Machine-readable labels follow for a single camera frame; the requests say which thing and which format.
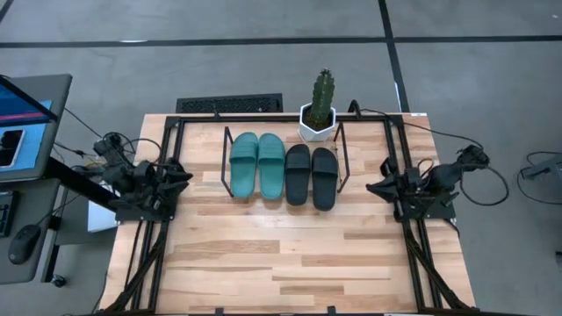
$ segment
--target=monitor screen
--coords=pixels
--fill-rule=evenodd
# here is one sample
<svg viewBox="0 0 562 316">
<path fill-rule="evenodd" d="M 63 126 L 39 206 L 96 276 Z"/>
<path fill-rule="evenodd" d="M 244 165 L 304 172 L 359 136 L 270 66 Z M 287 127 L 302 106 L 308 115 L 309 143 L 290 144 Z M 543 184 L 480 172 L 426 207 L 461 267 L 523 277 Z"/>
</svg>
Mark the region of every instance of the monitor screen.
<svg viewBox="0 0 562 316">
<path fill-rule="evenodd" d="M 53 115 L 13 84 L 0 80 L 0 126 L 46 123 Z"/>
</svg>

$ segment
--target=slipper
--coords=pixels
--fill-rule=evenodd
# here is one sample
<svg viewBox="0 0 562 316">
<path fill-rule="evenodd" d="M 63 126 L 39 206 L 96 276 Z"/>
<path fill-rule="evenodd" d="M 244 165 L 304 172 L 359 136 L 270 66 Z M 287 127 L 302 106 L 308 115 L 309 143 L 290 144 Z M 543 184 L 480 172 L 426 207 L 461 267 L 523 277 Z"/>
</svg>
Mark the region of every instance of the slipper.
<svg viewBox="0 0 562 316">
<path fill-rule="evenodd" d="M 260 168 L 260 191 L 268 199 L 281 198 L 283 178 L 285 177 L 285 146 L 283 141 L 272 133 L 260 137 L 257 154 Z"/>
<path fill-rule="evenodd" d="M 303 205 L 308 198 L 310 150 L 299 144 L 291 147 L 285 157 L 285 195 L 290 205 Z"/>
<path fill-rule="evenodd" d="M 337 171 L 335 155 L 326 148 L 316 148 L 313 152 L 313 202 L 320 211 L 334 207 Z"/>
<path fill-rule="evenodd" d="M 257 162 L 257 136 L 246 132 L 234 140 L 230 150 L 230 190 L 237 198 L 254 194 Z"/>
</svg>

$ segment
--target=keyboard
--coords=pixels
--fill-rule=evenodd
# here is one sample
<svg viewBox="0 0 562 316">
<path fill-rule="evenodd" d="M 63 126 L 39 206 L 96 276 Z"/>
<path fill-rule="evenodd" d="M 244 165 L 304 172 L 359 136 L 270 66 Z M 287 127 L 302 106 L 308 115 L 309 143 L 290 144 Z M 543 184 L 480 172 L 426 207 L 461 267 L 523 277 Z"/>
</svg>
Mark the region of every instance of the keyboard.
<svg viewBox="0 0 562 316">
<path fill-rule="evenodd" d="M 16 212 L 18 193 L 16 191 L 0 191 L 0 238 L 10 235 L 11 221 Z"/>
<path fill-rule="evenodd" d="M 283 96 L 262 94 L 228 97 L 177 99 L 176 113 L 259 113 L 283 112 Z"/>
</svg>

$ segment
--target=concrete floor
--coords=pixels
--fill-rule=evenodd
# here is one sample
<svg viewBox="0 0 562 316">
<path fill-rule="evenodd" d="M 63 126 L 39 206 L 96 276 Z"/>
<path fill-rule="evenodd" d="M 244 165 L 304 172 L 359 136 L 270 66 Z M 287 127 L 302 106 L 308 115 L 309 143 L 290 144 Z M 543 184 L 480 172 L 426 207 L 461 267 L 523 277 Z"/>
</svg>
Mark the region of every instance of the concrete floor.
<svg viewBox="0 0 562 316">
<path fill-rule="evenodd" d="M 556 0 L 388 0 L 395 36 L 562 34 Z M 383 36 L 377 1 L 15 0 L 0 42 L 177 40 L 291 36 Z M 525 199 L 515 187 L 524 156 L 562 150 L 562 42 L 399 44 L 411 111 L 427 112 L 436 130 L 479 140 L 507 179 L 511 198 L 485 208 L 456 201 L 465 261 L 478 307 L 493 312 L 560 315 L 562 209 Z M 67 107 L 101 133 L 139 133 L 148 112 L 173 112 L 178 97 L 281 92 L 285 111 L 309 102 L 323 67 L 335 74 L 335 107 L 397 111 L 385 44 L 229 47 L 0 49 L 0 73 L 70 73 Z M 90 149 L 95 137 L 70 116 L 58 141 Z M 463 141 L 436 136 L 442 162 Z M 80 159 L 65 154 L 67 164 Z M 561 197 L 553 179 L 528 183 L 544 199 Z M 485 172 L 466 179 L 482 201 L 502 187 Z M 34 280 L 0 286 L 5 315 L 85 313 L 102 287 L 112 245 L 62 249 L 55 289 Z"/>
</svg>

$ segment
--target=plant pot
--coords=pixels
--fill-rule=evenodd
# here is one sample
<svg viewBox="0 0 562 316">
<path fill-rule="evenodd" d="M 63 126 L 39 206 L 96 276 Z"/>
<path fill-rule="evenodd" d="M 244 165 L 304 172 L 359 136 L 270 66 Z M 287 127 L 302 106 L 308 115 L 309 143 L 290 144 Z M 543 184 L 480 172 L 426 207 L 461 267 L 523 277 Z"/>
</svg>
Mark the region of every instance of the plant pot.
<svg viewBox="0 0 562 316">
<path fill-rule="evenodd" d="M 312 104 L 305 104 L 305 105 L 300 107 L 300 119 L 299 119 L 300 137 L 302 137 L 302 139 L 304 141 L 325 141 L 325 140 L 328 139 L 328 137 L 330 136 L 330 134 L 332 133 L 332 131 L 335 128 L 335 109 L 330 108 L 329 119 L 332 122 L 330 127 L 324 128 L 321 131 L 315 131 L 314 129 L 312 129 L 311 127 L 308 127 L 305 124 L 305 112 L 311 106 L 312 106 Z"/>
</svg>

